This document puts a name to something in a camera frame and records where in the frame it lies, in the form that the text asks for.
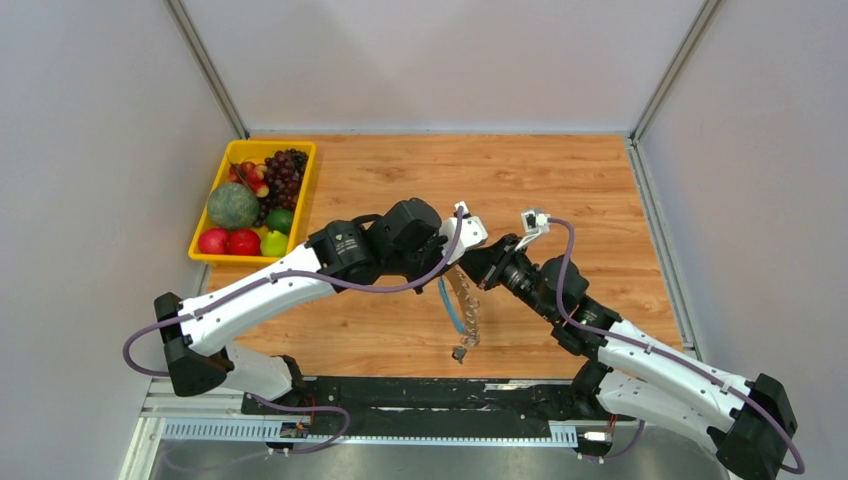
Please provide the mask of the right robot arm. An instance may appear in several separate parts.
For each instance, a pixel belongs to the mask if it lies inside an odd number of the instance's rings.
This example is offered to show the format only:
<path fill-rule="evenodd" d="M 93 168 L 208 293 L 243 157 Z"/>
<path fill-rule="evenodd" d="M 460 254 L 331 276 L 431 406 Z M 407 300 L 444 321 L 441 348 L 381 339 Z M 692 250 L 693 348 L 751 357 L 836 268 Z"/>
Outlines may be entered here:
<path fill-rule="evenodd" d="M 593 299 L 571 254 L 533 263 L 522 238 L 459 245 L 451 256 L 482 290 L 503 287 L 552 326 L 552 336 L 586 363 L 571 403 L 584 417 L 603 410 L 681 435 L 741 479 L 805 473 L 793 438 L 797 419 L 783 384 L 710 366 L 651 337 Z"/>

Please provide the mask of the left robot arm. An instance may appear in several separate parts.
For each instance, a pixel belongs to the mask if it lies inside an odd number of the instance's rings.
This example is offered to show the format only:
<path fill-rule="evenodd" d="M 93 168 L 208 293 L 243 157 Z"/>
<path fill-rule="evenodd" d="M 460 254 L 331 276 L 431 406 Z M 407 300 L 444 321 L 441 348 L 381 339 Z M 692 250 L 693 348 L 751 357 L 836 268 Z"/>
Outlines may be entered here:
<path fill-rule="evenodd" d="M 223 387 L 258 395 L 280 413 L 297 412 L 306 388 L 293 361 L 235 343 L 245 331 L 293 307 L 344 290 L 380 292 L 376 281 L 401 276 L 420 290 L 469 249 L 485 242 L 459 203 L 442 219 L 418 198 L 385 214 L 336 220 L 270 266 L 211 294 L 178 302 L 164 352 L 174 393 L 192 397 Z"/>

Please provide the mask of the silver crescent key organizer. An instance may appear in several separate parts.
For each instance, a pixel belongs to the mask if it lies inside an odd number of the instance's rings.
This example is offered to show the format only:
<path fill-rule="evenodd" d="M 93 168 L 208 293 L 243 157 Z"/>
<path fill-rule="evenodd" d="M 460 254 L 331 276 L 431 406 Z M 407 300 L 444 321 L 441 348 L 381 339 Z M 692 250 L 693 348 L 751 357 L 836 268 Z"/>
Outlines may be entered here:
<path fill-rule="evenodd" d="M 459 267 L 451 267 L 438 279 L 437 286 L 451 324 L 460 336 L 451 357 L 462 365 L 469 350 L 480 342 L 480 304 Z"/>

